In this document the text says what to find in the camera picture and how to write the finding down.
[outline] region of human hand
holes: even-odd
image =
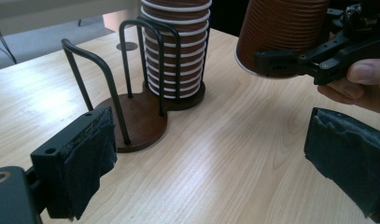
[[[346,77],[317,90],[333,101],[380,113],[380,59],[353,63]]]

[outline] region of white wall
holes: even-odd
[[[135,8],[138,0],[0,0],[0,31],[11,35],[109,12]]]

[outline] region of light wood table surface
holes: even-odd
[[[134,28],[127,40],[137,42]],[[126,92],[117,34],[80,45],[112,69]],[[212,30],[196,107],[168,113],[164,136],[119,154],[116,167],[75,223],[373,223],[304,157],[312,108],[346,113],[380,130],[380,115],[339,105],[310,77],[254,77],[234,59],[237,37]],[[142,90],[138,50],[128,52],[134,92]],[[78,59],[97,105],[104,76]],[[30,153],[87,112],[62,51],[0,70],[0,167],[28,169]],[[50,219],[45,223],[70,223]]]

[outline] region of wooden base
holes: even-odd
[[[164,100],[164,112],[185,110],[198,105],[204,99],[205,86],[202,82],[199,91],[191,97],[175,100]],[[134,93],[133,98],[128,94],[119,96],[131,143],[123,143],[120,126],[116,125],[115,138],[118,153],[134,152],[151,146],[164,134],[167,126],[167,113],[164,117],[159,115],[159,96],[155,95],[149,88],[143,86],[143,92]],[[114,123],[118,124],[118,115],[115,112],[111,98],[103,101],[96,108],[111,106],[113,109]]]

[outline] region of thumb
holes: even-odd
[[[380,85],[380,59],[366,59],[353,63],[347,79],[363,85]]]

